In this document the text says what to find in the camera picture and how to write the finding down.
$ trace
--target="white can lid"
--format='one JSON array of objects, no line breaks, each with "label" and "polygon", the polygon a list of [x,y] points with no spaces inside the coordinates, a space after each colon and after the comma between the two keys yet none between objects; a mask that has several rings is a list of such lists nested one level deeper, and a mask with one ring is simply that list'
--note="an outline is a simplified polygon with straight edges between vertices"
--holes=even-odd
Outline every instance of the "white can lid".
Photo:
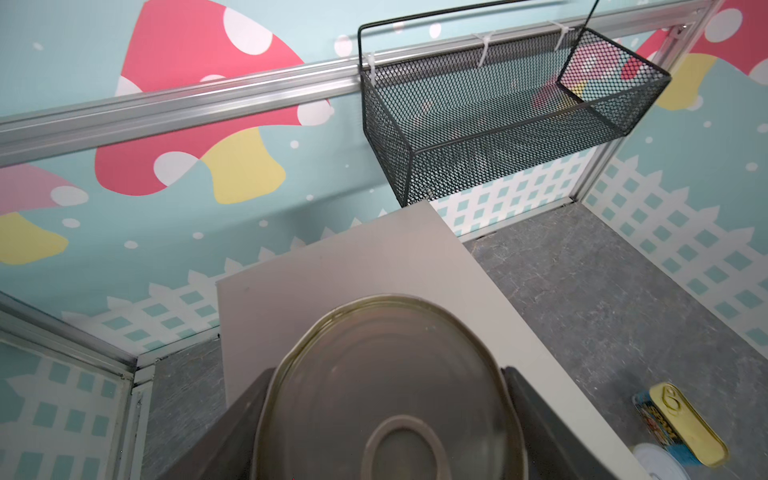
[{"label": "white can lid", "polygon": [[653,480],[690,480],[683,466],[658,445],[641,443],[632,453]]}]

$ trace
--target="can lid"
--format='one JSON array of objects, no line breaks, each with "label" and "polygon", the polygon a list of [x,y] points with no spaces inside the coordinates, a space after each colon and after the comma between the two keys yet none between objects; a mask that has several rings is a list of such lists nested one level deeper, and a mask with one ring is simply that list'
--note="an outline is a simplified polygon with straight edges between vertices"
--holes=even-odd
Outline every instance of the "can lid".
[{"label": "can lid", "polygon": [[641,443],[632,454],[654,480],[690,480],[683,466],[658,445]]},{"label": "can lid", "polygon": [[523,479],[517,417],[490,353],[423,300],[321,319],[275,373],[256,478]]},{"label": "can lid", "polygon": [[669,382],[650,388],[650,398],[702,465],[716,467],[728,459],[728,448],[683,393]]}]

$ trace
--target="metal mesh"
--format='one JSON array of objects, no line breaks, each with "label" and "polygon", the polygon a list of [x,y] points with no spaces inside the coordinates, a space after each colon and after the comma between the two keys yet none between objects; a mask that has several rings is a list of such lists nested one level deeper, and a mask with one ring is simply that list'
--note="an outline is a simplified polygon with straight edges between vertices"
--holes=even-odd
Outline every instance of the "metal mesh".
[{"label": "metal mesh", "polygon": [[482,46],[363,72],[366,136],[401,205],[622,137],[670,81],[591,29],[559,37],[490,45],[480,68]]}]

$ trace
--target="yellow tin lid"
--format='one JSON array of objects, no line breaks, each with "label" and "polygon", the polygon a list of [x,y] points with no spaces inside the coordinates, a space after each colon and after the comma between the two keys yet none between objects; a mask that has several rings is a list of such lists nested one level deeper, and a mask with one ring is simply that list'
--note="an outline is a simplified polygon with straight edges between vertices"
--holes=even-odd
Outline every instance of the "yellow tin lid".
[{"label": "yellow tin lid", "polygon": [[668,382],[659,383],[651,387],[650,398],[699,462],[708,467],[717,467],[726,462],[729,457],[728,447],[676,386]]}]

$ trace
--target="gray marble floor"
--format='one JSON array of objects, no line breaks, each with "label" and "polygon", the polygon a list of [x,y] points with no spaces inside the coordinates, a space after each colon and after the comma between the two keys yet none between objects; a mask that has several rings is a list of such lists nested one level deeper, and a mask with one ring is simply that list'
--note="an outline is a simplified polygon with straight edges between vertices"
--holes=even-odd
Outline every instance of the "gray marble floor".
[{"label": "gray marble floor", "polygon": [[[466,244],[627,445],[652,442],[630,397],[678,385],[728,444],[721,468],[768,472],[768,360],[581,205]],[[142,478],[154,480],[224,411],[217,340],[157,363]]]},{"label": "gray marble floor", "polygon": [[219,339],[155,364],[142,480],[170,468],[227,410]]}]

